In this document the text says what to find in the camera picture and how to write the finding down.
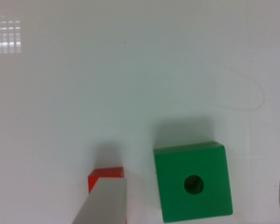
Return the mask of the cream gripper left finger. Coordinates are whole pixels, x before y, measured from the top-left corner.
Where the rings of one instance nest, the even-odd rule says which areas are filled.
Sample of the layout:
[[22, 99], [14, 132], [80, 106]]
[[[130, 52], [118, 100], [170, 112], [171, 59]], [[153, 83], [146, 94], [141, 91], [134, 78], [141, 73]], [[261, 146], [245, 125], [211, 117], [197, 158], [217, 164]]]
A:
[[126, 224], [127, 180], [99, 178], [73, 224]]

